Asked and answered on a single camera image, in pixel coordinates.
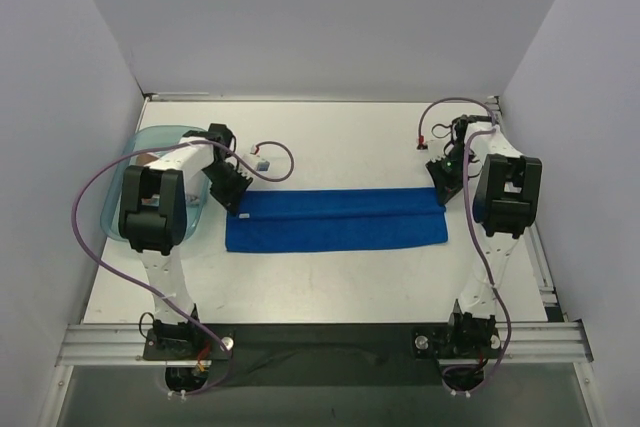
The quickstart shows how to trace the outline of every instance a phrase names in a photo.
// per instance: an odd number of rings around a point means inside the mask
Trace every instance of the transparent plastic bin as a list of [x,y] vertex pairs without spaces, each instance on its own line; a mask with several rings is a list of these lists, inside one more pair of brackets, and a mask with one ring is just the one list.
[[[129,154],[135,150],[149,149],[152,147],[168,147],[170,145],[177,144],[182,136],[190,131],[204,131],[199,127],[189,127],[185,125],[158,125],[154,127],[147,127],[140,130],[136,135],[131,137],[127,142],[127,145],[123,151],[123,155]],[[129,159],[129,162],[120,162],[116,167],[111,186],[107,192],[107,198],[102,208],[102,214],[100,215],[100,225],[109,238],[119,241],[124,241],[120,236],[118,230],[118,215],[120,212],[120,193],[122,191],[122,177],[124,175],[124,169],[129,165],[135,164],[136,157]],[[203,182],[202,192],[200,193],[200,202],[197,205],[187,205],[187,231],[184,239],[191,237],[196,230],[198,221],[200,220],[200,214],[202,214],[202,208],[207,200],[209,193],[209,184],[207,180]]]

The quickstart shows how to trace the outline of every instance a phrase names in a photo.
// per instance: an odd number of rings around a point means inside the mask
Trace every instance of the white table surface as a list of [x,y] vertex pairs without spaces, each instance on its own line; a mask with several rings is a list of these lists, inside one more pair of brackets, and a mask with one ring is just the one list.
[[[150,102],[140,128],[226,123],[240,154],[261,140],[287,144],[296,158],[284,183],[255,180],[252,189],[355,189],[432,185],[415,149],[423,104],[321,102]],[[436,122],[482,113],[469,104],[436,107]],[[261,151],[270,175],[288,169],[276,147]],[[475,251],[462,195],[447,205],[449,242],[426,247],[314,254],[237,254],[224,247],[225,212],[207,200],[194,235],[180,248],[187,287],[205,322],[441,322],[470,271]],[[146,280],[128,243],[107,240],[103,260]],[[514,321],[546,321],[533,253],[516,248],[501,292]],[[152,311],[151,294],[99,269],[85,323],[135,323]]]

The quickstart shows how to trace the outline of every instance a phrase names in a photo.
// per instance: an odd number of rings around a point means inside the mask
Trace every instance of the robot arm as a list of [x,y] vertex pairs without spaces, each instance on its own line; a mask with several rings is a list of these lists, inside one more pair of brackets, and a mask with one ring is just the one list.
[[[233,133],[225,126],[211,124],[208,132],[190,131],[180,143],[212,140],[229,147]],[[210,193],[232,214],[237,213],[242,195],[252,178],[225,162],[228,153],[212,145],[197,144],[168,152],[145,166],[125,169],[118,227],[145,267],[149,285],[163,292],[182,311],[198,318],[197,308],[187,291],[179,245],[187,229],[185,193],[199,176],[212,182]],[[157,202],[148,199],[157,196]],[[154,297],[153,331],[158,342],[200,344],[193,325]]]
[[[535,220],[542,163],[516,150],[489,117],[462,116],[452,125],[451,149],[427,164],[442,205],[463,188],[465,143],[476,132],[494,130],[491,135],[475,137],[472,145],[475,158],[482,162],[473,196],[473,227],[499,286],[521,235]],[[496,300],[479,256],[458,297],[458,307],[474,318],[495,319]]]

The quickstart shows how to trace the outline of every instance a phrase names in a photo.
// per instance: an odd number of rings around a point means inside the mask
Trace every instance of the folded towel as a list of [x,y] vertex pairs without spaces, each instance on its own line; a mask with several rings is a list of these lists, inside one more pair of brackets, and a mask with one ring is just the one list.
[[447,241],[433,188],[249,191],[227,216],[229,252],[386,250]]

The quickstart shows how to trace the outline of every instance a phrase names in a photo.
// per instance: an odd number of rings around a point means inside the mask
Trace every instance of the white wall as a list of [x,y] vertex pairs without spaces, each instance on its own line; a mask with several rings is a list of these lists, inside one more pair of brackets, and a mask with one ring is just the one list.
[[553,0],[95,0],[145,92],[504,91]]
[[[92,0],[0,0],[0,425],[34,425],[94,267],[71,201],[123,147],[141,95]],[[105,184],[85,204],[91,245]]]
[[556,0],[504,95],[542,158],[538,221],[612,426],[640,418],[640,0]]

